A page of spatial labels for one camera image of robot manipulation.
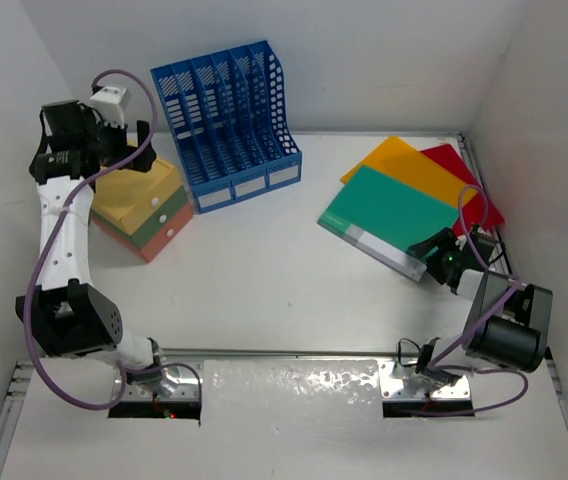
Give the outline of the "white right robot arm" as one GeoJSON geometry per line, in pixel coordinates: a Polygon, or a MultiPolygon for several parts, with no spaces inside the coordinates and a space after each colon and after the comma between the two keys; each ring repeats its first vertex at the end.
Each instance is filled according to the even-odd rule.
{"type": "Polygon", "coordinates": [[[408,248],[427,273],[472,305],[462,333],[423,344],[405,365],[432,390],[454,385],[463,372],[492,368],[532,373],[547,349],[553,293],[496,272],[503,243],[474,226],[465,243],[450,228],[408,248]]]}

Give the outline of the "blue file organizer rack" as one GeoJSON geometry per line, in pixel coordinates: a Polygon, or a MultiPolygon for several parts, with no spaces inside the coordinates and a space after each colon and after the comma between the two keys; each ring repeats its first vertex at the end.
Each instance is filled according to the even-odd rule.
{"type": "Polygon", "coordinates": [[[150,71],[195,209],[204,214],[300,181],[284,71],[267,41],[150,71]]]}

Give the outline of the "yellow drawer box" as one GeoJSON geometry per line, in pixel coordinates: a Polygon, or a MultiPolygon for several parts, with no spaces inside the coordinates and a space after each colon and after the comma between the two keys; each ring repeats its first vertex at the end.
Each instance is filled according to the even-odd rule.
{"type": "Polygon", "coordinates": [[[157,158],[146,172],[114,170],[95,183],[92,212],[133,234],[182,186],[178,169],[157,158]]]}

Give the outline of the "red folder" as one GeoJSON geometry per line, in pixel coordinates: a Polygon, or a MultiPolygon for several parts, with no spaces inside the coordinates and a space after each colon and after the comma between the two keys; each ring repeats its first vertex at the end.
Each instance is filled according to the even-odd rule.
{"type": "MultiPolygon", "coordinates": [[[[451,145],[445,144],[421,150],[421,153],[462,180],[465,184],[479,185],[476,177],[451,145]]],[[[505,222],[503,215],[491,199],[488,199],[488,210],[485,210],[483,197],[479,193],[465,204],[462,211],[468,227],[481,224],[482,228],[487,231],[505,222]]]]}

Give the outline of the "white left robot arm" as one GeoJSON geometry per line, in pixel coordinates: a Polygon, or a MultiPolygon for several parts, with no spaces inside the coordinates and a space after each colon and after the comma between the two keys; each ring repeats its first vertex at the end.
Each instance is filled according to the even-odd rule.
{"type": "Polygon", "coordinates": [[[30,327],[27,341],[49,357],[101,361],[125,370],[127,384],[158,389],[165,377],[160,347],[131,333],[117,305],[90,276],[88,233],[97,173],[121,165],[148,172],[155,159],[148,122],[142,150],[126,142],[126,125],[107,109],[78,100],[50,103],[39,113],[40,144],[29,166],[40,202],[40,254],[26,294],[15,300],[30,327]]]}

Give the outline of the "pink bottom drawer box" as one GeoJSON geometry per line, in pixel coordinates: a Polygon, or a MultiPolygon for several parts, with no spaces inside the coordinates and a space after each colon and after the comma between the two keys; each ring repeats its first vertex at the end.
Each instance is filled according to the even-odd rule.
{"type": "Polygon", "coordinates": [[[172,229],[163,229],[157,236],[153,238],[153,240],[147,244],[143,248],[136,248],[128,241],[124,240],[123,238],[114,235],[112,232],[109,232],[105,227],[100,226],[91,215],[91,219],[97,224],[97,226],[105,232],[108,236],[118,242],[120,245],[124,246],[126,249],[131,251],[133,254],[141,258],[146,263],[150,263],[153,259],[157,257],[157,255],[170,243],[170,241],[183,229],[179,232],[174,233],[172,229]]]}

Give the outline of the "green folder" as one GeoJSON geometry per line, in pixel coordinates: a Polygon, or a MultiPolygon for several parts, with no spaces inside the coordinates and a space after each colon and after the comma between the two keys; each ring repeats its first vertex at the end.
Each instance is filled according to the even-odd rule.
{"type": "Polygon", "coordinates": [[[408,279],[426,264],[408,249],[454,225],[458,211],[370,167],[342,187],[318,225],[408,279]]]}

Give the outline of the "orange folder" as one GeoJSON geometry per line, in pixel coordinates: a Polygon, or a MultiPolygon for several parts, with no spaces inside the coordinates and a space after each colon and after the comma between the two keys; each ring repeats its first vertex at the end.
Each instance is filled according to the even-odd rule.
{"type": "Polygon", "coordinates": [[[369,167],[406,184],[449,206],[457,207],[460,192],[475,184],[467,172],[457,176],[400,137],[388,137],[363,160],[345,173],[340,181],[347,184],[362,167],[369,167]]]}

